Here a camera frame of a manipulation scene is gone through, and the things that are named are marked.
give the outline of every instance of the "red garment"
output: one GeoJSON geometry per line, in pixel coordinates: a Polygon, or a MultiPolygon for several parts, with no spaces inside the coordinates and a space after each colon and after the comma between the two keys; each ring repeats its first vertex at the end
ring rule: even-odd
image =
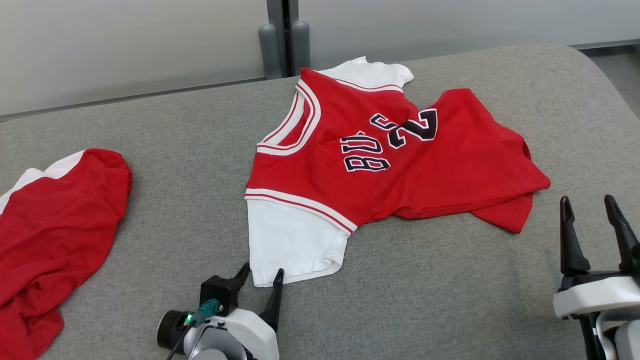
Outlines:
{"type": "Polygon", "coordinates": [[[303,113],[258,144],[245,199],[305,209],[347,234],[390,215],[468,211],[519,233],[532,193],[550,186],[522,136],[469,89],[420,112],[395,85],[305,69],[297,89],[291,113],[303,113]]]}
{"type": "Polygon", "coordinates": [[[104,262],[131,170],[88,149],[27,170],[0,197],[0,359],[36,359],[62,330],[57,306],[104,262]]]}

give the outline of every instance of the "black cable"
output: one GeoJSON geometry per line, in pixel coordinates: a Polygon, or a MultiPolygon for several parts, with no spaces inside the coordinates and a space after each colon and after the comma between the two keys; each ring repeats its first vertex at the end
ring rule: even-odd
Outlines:
{"type": "Polygon", "coordinates": [[[191,330],[191,328],[196,324],[195,320],[192,320],[189,322],[189,325],[187,325],[186,329],[184,329],[184,332],[182,333],[182,337],[180,338],[180,340],[178,340],[178,342],[175,344],[175,346],[173,347],[173,349],[171,350],[171,352],[169,353],[169,356],[166,358],[166,360],[171,360],[173,358],[173,355],[175,355],[176,350],[178,350],[178,347],[180,346],[180,344],[182,344],[182,340],[184,340],[184,337],[187,336],[187,334],[189,333],[189,330],[191,330]]]}

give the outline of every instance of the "gray floor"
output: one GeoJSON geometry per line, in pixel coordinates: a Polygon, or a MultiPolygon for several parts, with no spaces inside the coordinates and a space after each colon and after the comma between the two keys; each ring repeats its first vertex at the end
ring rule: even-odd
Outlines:
{"type": "Polygon", "coordinates": [[[583,51],[600,67],[640,119],[640,45],[583,51]]]}

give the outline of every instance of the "white panel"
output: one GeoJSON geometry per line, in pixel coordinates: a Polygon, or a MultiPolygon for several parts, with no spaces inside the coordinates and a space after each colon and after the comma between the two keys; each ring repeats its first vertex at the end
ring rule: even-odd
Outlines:
{"type": "Polygon", "coordinates": [[[502,45],[640,38],[638,0],[299,0],[311,66],[403,61],[502,45]]]}
{"type": "Polygon", "coordinates": [[[0,0],[0,114],[263,76],[264,0],[0,0]]]}

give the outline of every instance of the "red fabric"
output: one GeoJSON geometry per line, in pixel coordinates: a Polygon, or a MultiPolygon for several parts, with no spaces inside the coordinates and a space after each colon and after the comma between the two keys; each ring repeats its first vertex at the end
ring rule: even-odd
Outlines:
{"type": "Polygon", "coordinates": [[[104,262],[125,215],[131,171],[88,149],[59,179],[12,193],[0,214],[0,359],[36,359],[62,330],[57,306],[104,262]]]}
{"type": "MultiPolygon", "coordinates": [[[[249,189],[320,202],[358,227],[390,215],[430,218],[471,211],[519,233],[531,211],[532,193],[550,186],[522,136],[494,121],[469,89],[448,90],[428,107],[437,114],[429,127],[402,92],[362,91],[311,70],[303,70],[300,81],[300,94],[308,92],[306,86],[311,89],[301,123],[309,122],[314,111],[321,112],[321,120],[300,150],[286,156],[258,152],[249,189]],[[314,97],[315,104],[309,101],[314,97]],[[381,127],[388,121],[372,124],[377,113],[400,127],[414,120],[437,131],[427,140],[398,131],[405,144],[396,148],[392,130],[381,127]],[[381,152],[341,150],[346,137],[359,133],[375,138],[381,152]],[[390,167],[349,171],[345,159],[351,155],[384,159],[390,167]]],[[[286,140],[275,145],[295,143],[289,136],[286,140]]],[[[275,147],[259,144],[259,151],[275,147]]]]}

